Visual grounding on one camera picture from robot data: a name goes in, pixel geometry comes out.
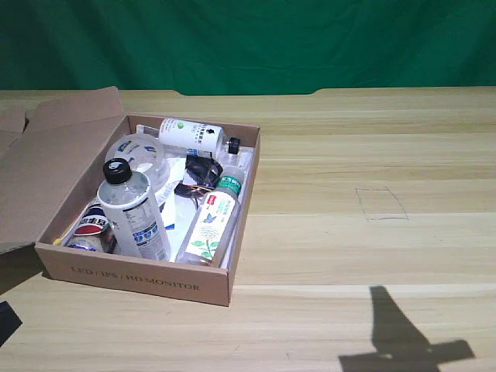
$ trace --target bottle label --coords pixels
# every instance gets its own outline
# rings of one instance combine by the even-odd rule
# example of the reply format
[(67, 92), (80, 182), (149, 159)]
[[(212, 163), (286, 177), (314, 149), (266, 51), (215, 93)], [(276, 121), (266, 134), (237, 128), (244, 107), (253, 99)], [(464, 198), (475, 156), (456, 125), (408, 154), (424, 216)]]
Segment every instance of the bottle label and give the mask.
[(205, 202), (201, 205), (186, 252), (212, 262), (235, 204), (236, 200), (225, 192), (208, 193)]
[(233, 176), (222, 176), (217, 184), (218, 188), (229, 188), (233, 190), (236, 195), (241, 192), (241, 182)]
[(152, 202), (146, 198), (138, 205), (125, 209), (123, 212), (141, 256), (152, 260), (164, 260), (166, 252), (158, 231)]
[(188, 149), (188, 155), (211, 157), (217, 151), (221, 134), (219, 126), (167, 118), (160, 126), (159, 139), (166, 145)]

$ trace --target box lid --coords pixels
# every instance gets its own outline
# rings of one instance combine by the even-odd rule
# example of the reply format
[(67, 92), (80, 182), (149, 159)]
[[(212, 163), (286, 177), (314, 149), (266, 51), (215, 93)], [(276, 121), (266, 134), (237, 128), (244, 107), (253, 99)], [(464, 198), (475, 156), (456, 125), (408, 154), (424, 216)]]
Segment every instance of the box lid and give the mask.
[(22, 135), (26, 125), (26, 110), (15, 106), (0, 113), (0, 159)]
[[(123, 119), (116, 87), (38, 106), (24, 134), (0, 159), (2, 250), (40, 239)], [(7, 120), (5, 128), (18, 126)]]

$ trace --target plastic bottle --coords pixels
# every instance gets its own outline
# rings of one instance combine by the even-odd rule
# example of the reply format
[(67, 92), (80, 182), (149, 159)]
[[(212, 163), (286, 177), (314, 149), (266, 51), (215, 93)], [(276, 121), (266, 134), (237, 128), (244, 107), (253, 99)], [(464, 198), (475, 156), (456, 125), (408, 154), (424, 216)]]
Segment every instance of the plastic bottle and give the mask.
[(187, 149), (187, 155), (218, 160), (229, 148), (239, 148), (239, 139), (228, 137), (220, 126), (167, 118), (159, 132), (159, 141), (168, 146)]
[(177, 253), (176, 262), (219, 267), (239, 214), (238, 195), (245, 174), (234, 164), (224, 166), (215, 190), (208, 192), (196, 211)]
[(105, 181), (98, 188), (98, 200), (122, 254), (168, 260), (171, 248), (148, 177), (131, 171), (121, 158), (107, 161), (103, 173)]

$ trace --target bottle with butterfly label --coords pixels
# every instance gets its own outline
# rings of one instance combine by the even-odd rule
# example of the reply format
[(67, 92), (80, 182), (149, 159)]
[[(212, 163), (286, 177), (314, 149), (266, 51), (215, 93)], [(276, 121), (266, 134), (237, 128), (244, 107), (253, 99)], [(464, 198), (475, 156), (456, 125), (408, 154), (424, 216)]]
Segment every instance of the bottle with butterfly label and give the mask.
[(220, 267), (239, 214), (238, 196), (244, 178), (241, 168), (224, 166), (217, 187), (205, 194), (196, 211), (176, 262)]

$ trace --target clear plastic container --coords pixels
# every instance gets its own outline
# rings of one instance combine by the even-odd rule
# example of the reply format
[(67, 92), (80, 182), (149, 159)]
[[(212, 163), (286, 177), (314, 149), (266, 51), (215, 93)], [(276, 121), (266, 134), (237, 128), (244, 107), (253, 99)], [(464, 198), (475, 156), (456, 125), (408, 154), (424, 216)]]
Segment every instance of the clear plastic container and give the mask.
[(159, 191), (169, 176), (164, 145), (149, 134), (130, 134), (115, 141), (108, 149), (105, 161), (113, 158), (126, 159), (133, 171), (144, 173)]
[(104, 174), (97, 196), (121, 254), (168, 260), (171, 249), (148, 177), (119, 158), (105, 163)]

